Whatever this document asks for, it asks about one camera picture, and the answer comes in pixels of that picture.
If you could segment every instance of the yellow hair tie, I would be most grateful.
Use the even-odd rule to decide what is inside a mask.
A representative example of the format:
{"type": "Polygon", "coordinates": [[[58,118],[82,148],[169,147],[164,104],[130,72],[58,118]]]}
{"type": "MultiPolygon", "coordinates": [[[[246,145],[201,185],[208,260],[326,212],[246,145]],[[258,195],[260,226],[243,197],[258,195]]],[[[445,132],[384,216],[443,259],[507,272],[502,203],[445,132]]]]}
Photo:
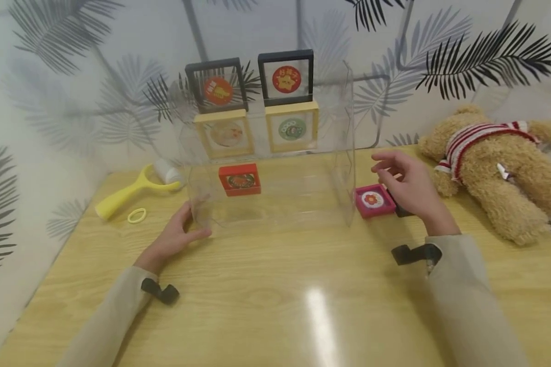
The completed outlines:
{"type": "Polygon", "coordinates": [[[132,213],[129,214],[129,216],[127,217],[127,221],[130,224],[141,223],[145,219],[146,216],[147,216],[147,209],[145,209],[145,208],[135,209],[135,210],[133,210],[132,213]],[[138,213],[143,213],[143,215],[140,216],[137,219],[133,219],[133,216],[135,216],[135,214],[138,214],[138,213]]]}

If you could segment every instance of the wallpaper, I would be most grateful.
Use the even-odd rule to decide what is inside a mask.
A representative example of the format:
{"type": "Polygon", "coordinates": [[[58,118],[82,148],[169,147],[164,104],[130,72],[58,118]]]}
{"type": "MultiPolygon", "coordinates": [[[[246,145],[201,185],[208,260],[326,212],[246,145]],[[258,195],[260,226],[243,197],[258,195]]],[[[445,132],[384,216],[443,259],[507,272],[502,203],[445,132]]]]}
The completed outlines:
{"type": "Polygon", "coordinates": [[[188,63],[239,57],[254,109],[257,55],[306,48],[317,96],[352,68],[358,148],[551,118],[551,0],[0,0],[0,345],[106,174],[183,158],[188,63]]]}

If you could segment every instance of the green circular sticker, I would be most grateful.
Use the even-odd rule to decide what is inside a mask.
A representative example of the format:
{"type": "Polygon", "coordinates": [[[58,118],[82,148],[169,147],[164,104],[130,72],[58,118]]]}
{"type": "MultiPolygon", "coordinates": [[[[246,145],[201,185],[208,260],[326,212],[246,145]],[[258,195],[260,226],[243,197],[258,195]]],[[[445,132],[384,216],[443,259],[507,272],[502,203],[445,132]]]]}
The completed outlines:
{"type": "Polygon", "coordinates": [[[285,140],[298,140],[306,134],[306,123],[301,119],[292,117],[280,124],[278,132],[282,139],[285,140]]]}

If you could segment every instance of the small frame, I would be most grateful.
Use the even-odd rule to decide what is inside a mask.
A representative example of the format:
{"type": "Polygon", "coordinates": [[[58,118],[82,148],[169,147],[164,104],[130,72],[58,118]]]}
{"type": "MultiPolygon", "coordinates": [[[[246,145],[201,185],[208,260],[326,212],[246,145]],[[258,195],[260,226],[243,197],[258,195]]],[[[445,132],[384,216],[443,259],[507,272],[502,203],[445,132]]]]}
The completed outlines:
{"type": "Polygon", "coordinates": [[[196,115],[194,124],[210,159],[255,152],[247,111],[244,109],[196,115]]]}
{"type": "Polygon", "coordinates": [[[260,54],[257,63],[265,107],[313,100],[312,50],[260,54]]]}
{"type": "Polygon", "coordinates": [[[265,108],[272,153],[314,150],[318,144],[318,103],[282,104],[265,108]]]}
{"type": "Polygon", "coordinates": [[[398,202],[396,202],[396,200],[394,200],[394,197],[392,196],[392,193],[390,192],[390,190],[387,190],[387,192],[388,192],[389,197],[392,199],[392,201],[394,201],[394,204],[396,204],[396,215],[399,218],[410,217],[410,216],[414,215],[413,213],[409,212],[408,210],[402,208],[400,206],[400,204],[398,204],[398,202]]]}
{"type": "Polygon", "coordinates": [[[394,200],[380,184],[355,189],[355,205],[362,219],[382,216],[396,210],[394,200]]]}
{"type": "Polygon", "coordinates": [[[220,167],[218,178],[229,197],[261,194],[261,183],[255,163],[220,167]]]}
{"type": "Polygon", "coordinates": [[[200,113],[249,111],[239,58],[186,65],[186,76],[200,113]]]}

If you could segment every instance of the teddy bear leg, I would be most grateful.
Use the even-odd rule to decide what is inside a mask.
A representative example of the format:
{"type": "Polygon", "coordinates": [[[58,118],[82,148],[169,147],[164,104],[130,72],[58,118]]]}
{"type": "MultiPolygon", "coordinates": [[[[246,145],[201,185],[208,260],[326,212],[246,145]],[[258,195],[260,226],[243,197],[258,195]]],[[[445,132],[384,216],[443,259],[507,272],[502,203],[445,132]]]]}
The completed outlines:
{"type": "Polygon", "coordinates": [[[539,154],[524,162],[515,180],[527,196],[551,216],[551,159],[539,154]]]}
{"type": "Polygon", "coordinates": [[[522,246],[551,229],[547,215],[502,178],[474,183],[468,191],[480,201],[496,232],[507,240],[522,246]]]}

